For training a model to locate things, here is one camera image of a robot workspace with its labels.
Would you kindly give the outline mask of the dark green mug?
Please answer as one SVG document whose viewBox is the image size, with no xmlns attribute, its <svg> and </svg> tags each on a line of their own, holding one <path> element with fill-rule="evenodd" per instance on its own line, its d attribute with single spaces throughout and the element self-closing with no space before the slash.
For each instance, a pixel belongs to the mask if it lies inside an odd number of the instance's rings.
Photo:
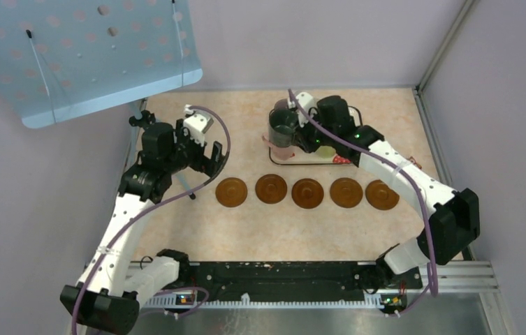
<svg viewBox="0 0 526 335">
<path fill-rule="evenodd" d="M 284 108 L 275 109 L 268 117 L 269 141 L 279 148 L 290 147 L 298 127 L 298 116 L 294 111 Z"/>
</svg>

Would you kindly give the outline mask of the brown round coaster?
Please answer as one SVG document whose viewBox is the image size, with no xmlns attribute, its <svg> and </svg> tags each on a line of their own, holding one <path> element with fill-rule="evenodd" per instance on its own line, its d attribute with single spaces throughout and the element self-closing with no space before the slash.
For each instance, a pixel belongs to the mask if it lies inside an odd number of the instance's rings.
<svg viewBox="0 0 526 335">
<path fill-rule="evenodd" d="M 330 186 L 330 198 L 339 207 L 356 207 L 361 203 L 363 196 L 362 186 L 352 178 L 336 179 Z"/>
<path fill-rule="evenodd" d="M 229 208 L 240 206 L 247 199 L 247 195 L 246 183 L 237 177 L 220 181 L 215 190 L 218 203 Z"/>
<path fill-rule="evenodd" d="M 266 204 L 277 204 L 287 194 L 285 179 L 277 174 L 265 174 L 260 177 L 255 185 L 257 198 Z"/>
<path fill-rule="evenodd" d="M 381 180 L 371 181 L 365 189 L 365 197 L 375 209 L 387 211 L 400 201 L 400 196 Z"/>
<path fill-rule="evenodd" d="M 298 207 L 313 209 L 323 202 L 324 189 L 315 179 L 299 179 L 291 189 L 291 197 Z"/>
</svg>

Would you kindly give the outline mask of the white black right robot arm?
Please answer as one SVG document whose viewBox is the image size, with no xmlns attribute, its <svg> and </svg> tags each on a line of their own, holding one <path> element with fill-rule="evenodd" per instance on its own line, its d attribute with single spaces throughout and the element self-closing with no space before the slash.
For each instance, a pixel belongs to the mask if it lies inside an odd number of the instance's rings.
<svg viewBox="0 0 526 335">
<path fill-rule="evenodd" d="M 357 168 L 376 176 L 423 220 L 417 237 L 378 257 L 370 278 L 394 288 L 405 272 L 423 265 L 446 265 L 479 237 L 478 195 L 469 188 L 457 191 L 419 169 L 375 128 L 356 123 L 343 98 L 317 100 L 307 92 L 291 92 L 287 106 L 298 119 L 295 146 L 307 153 L 320 146 L 332 147 Z"/>
</svg>

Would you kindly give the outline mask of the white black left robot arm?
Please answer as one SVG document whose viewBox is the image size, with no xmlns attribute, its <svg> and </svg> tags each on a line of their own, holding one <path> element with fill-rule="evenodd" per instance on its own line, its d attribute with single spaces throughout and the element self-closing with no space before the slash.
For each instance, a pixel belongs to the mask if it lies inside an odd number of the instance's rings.
<svg viewBox="0 0 526 335">
<path fill-rule="evenodd" d="M 66 285 L 60 300 L 71 314 L 71 333 L 79 326 L 112 334 L 128 334 L 140 309 L 162 288 L 183 288 L 190 269 L 172 256 L 157 256 L 132 276 L 127 272 L 151 211 L 181 198 L 164 199 L 172 176 L 191 168 L 214 180 L 230 149 L 214 142 L 205 155 L 209 117 L 194 115 L 175 125 L 155 122 L 144 128 L 141 150 L 122 175 L 110 222 L 89 266 L 77 284 Z"/>
</svg>

